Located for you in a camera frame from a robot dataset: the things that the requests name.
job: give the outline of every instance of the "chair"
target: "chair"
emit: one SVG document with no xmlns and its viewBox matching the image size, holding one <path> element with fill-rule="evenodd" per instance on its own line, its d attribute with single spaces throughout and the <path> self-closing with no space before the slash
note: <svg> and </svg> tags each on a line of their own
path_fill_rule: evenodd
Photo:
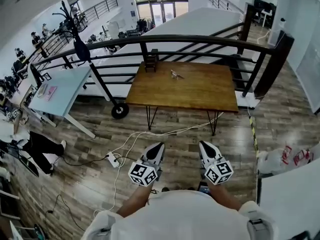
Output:
<svg viewBox="0 0 320 240">
<path fill-rule="evenodd" d="M 18 210 L 15 200 L 20 200 L 19 196 L 10 193 L 9 184 L 6 180 L 0 177 L 0 215 L 13 220 L 20 220 L 20 217 L 15 216 Z"/>
</svg>

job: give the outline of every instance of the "wooden table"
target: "wooden table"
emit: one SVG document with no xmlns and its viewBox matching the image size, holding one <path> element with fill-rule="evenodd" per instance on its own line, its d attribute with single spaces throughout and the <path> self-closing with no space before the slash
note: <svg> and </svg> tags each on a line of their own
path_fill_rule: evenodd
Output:
<svg viewBox="0 0 320 240">
<path fill-rule="evenodd" d="M 173 78 L 171 70 L 183 78 Z M 229 67 L 203 63 L 159 61 L 155 72 L 146 72 L 143 62 L 125 102 L 146 107 L 149 130 L 158 107 L 207 111 L 213 136 L 219 112 L 238 112 Z M 151 122 L 150 106 L 156 107 Z M 214 129 L 209 111 L 214 111 Z"/>
</svg>

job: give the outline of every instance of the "desk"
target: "desk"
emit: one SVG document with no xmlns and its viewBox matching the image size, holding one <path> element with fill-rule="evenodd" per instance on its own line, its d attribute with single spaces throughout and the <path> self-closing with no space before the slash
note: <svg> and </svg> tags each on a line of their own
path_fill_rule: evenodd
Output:
<svg viewBox="0 0 320 240">
<path fill-rule="evenodd" d="M 158 107 L 214 111 L 214 136 L 219 112 L 238 112 L 235 88 L 228 66 L 159 61 L 156 72 L 146 72 L 144 62 L 134 78 L 127 104 L 146 106 L 148 128 Z M 171 70 L 183 78 L 172 78 Z M 156 107 L 150 123 L 150 106 Z"/>
<path fill-rule="evenodd" d="M 31 92 L 32 84 L 29 79 L 23 79 L 20 83 L 18 90 L 15 92 L 13 97 L 10 99 L 12 104 L 18 105 L 19 107 L 23 104 L 28 94 Z"/>
<path fill-rule="evenodd" d="M 261 13 L 264 14 L 263 23 L 262 23 L 262 27 L 264 27 L 267 16 L 272 16 L 272 10 L 270 10 L 270 12 L 266 12 L 265 10 L 262 10 Z"/>
<path fill-rule="evenodd" d="M 72 105 L 74 104 L 81 88 L 87 81 L 90 74 L 90 67 L 78 67 L 53 72 L 51 74 L 52 79 L 43 82 L 48 84 L 44 96 L 40 98 L 37 97 L 37 92 L 34 95 L 29 108 L 58 117 L 64 117 L 81 131 L 83 131 L 90 137 L 95 138 L 96 135 L 94 135 L 91 131 L 89 131 L 69 115 L 69 111 Z M 48 93 L 50 87 L 57 88 L 53 93 L 51 99 L 49 101 L 46 101 L 45 96 Z"/>
</svg>

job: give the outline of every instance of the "white platform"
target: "white platform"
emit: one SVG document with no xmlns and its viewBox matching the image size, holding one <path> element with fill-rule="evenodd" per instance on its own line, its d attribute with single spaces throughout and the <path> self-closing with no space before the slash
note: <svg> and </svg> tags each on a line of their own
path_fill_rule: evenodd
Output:
<svg viewBox="0 0 320 240">
<path fill-rule="evenodd" d="M 279 228 L 279 240 L 320 231 L 320 159 L 262 179 L 260 206 Z"/>
</svg>

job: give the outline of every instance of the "glass door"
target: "glass door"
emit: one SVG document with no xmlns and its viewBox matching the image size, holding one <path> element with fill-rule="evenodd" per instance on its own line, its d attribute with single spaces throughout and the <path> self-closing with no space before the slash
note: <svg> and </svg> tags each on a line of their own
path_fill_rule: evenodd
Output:
<svg viewBox="0 0 320 240">
<path fill-rule="evenodd" d="M 153 12 L 153 16 L 154 16 L 154 25 L 156 27 L 158 27 L 162 23 L 164 23 L 163 10 L 162 10 L 162 6 L 160 3 L 152 4 L 152 12 Z"/>
<path fill-rule="evenodd" d="M 164 15 L 164 22 L 172 20 L 174 18 L 174 4 L 171 3 L 163 3 L 162 10 Z"/>
</svg>

